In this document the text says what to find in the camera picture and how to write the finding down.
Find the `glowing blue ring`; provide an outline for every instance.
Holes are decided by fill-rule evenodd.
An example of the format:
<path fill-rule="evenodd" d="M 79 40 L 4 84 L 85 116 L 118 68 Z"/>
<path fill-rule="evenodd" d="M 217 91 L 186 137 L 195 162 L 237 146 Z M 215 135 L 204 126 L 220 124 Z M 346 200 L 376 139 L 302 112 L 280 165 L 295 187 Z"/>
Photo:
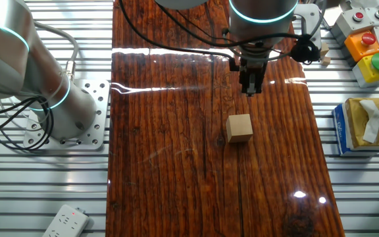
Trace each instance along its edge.
<path fill-rule="evenodd" d="M 64 97 L 62 100 L 60 100 L 56 105 L 53 105 L 51 106 L 51 109 L 55 108 L 56 106 L 60 105 L 62 102 L 64 102 L 64 100 L 68 97 L 68 94 L 70 93 L 70 88 L 71 88 L 71 82 L 70 80 L 68 79 L 68 90 L 66 91 Z M 34 111 L 43 111 L 43 109 L 33 109 L 33 108 L 30 108 L 31 110 L 34 110 Z"/>
<path fill-rule="evenodd" d="M 296 1 L 296 4 L 295 6 L 292 7 L 292 9 L 290 9 L 290 11 L 288 11 L 286 14 L 283 14 L 282 16 L 279 16 L 279 17 L 276 17 L 276 18 L 273 18 L 273 19 L 266 19 L 266 20 L 260 20 L 260 19 L 254 19 L 254 18 L 250 18 L 248 16 L 245 16 L 244 14 L 240 13 L 238 10 L 236 10 L 236 7 L 234 6 L 234 4 L 232 3 L 232 0 L 229 0 L 229 5 L 230 7 L 232 8 L 232 10 L 234 10 L 234 12 L 240 16 L 242 19 L 244 20 L 247 20 L 249 22 L 253 22 L 253 23 L 257 23 L 257 24 L 266 24 L 266 23 L 272 23 L 272 22 L 276 22 L 276 21 L 279 21 L 287 16 L 289 16 L 296 8 L 297 6 L 297 3 L 298 1 Z"/>
<path fill-rule="evenodd" d="M 26 40 L 24 40 L 23 37 L 21 37 L 21 35 L 17 34 L 17 32 L 15 32 L 14 30 L 11 30 L 10 28 L 7 28 L 7 27 L 5 27 L 5 26 L 0 26 L 0 29 L 1 29 L 1 30 L 4 30 L 4 31 L 6 31 L 6 32 L 9 32 L 9 33 L 11 33 L 11 34 L 13 34 L 13 35 L 15 35 L 18 39 L 20 39 L 21 41 L 23 41 L 23 43 L 24 43 L 24 44 L 26 45 L 26 47 L 27 47 L 27 51 L 30 52 L 30 48 L 29 48 L 28 43 L 26 42 Z"/>

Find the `small wooden block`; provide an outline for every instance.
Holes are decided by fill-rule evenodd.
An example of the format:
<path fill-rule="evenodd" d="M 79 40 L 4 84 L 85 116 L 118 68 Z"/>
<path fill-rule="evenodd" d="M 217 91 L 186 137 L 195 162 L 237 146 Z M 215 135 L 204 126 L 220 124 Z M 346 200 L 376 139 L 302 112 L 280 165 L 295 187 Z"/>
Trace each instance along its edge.
<path fill-rule="evenodd" d="M 253 127 L 249 115 L 230 115 L 226 121 L 228 142 L 248 142 L 253 135 Z"/>
<path fill-rule="evenodd" d="M 329 52 L 328 44 L 327 43 L 322 43 L 321 44 L 321 52 L 320 55 L 321 57 L 326 56 L 326 54 Z"/>
<path fill-rule="evenodd" d="M 324 57 L 323 59 L 321 59 L 322 66 L 328 66 L 330 65 L 331 62 L 332 62 L 332 59 L 329 57 Z"/>

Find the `white power strip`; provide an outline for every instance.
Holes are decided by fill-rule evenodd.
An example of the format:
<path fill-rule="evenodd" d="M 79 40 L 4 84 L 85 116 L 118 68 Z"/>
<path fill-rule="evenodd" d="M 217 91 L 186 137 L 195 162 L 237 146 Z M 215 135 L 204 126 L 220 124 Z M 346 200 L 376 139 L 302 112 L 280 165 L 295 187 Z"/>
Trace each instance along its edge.
<path fill-rule="evenodd" d="M 88 222 L 88 216 L 63 205 L 42 237 L 79 237 Z"/>

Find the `tissue box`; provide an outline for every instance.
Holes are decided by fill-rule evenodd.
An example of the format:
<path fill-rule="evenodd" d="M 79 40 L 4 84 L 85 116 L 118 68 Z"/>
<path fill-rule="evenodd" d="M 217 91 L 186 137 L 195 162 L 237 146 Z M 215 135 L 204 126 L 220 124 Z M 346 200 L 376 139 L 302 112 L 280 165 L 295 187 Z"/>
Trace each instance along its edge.
<path fill-rule="evenodd" d="M 349 124 L 352 150 L 378 150 L 379 151 L 379 133 L 374 143 L 363 140 L 366 124 L 369 121 L 368 113 L 359 103 L 362 100 L 372 100 L 379 109 L 379 98 L 353 98 L 345 102 L 346 116 Z"/>
<path fill-rule="evenodd" d="M 336 127 L 339 155 L 342 157 L 373 157 L 379 151 L 352 151 L 347 146 L 345 117 L 342 105 L 338 105 L 333 111 L 334 126 Z"/>

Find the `wood grain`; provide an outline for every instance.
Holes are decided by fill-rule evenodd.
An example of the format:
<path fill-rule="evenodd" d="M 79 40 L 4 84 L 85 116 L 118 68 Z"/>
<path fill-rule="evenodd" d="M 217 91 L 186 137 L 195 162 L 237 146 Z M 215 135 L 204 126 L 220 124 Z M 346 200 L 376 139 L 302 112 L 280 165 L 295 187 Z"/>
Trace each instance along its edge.
<path fill-rule="evenodd" d="M 154 1 L 124 4 L 149 38 L 209 48 Z M 220 0 L 184 14 L 216 36 L 228 24 Z M 344 236 L 301 65 L 269 63 L 248 98 L 227 59 L 148 49 L 117 2 L 113 47 L 107 236 Z M 228 144 L 226 119 L 247 113 L 253 138 Z"/>

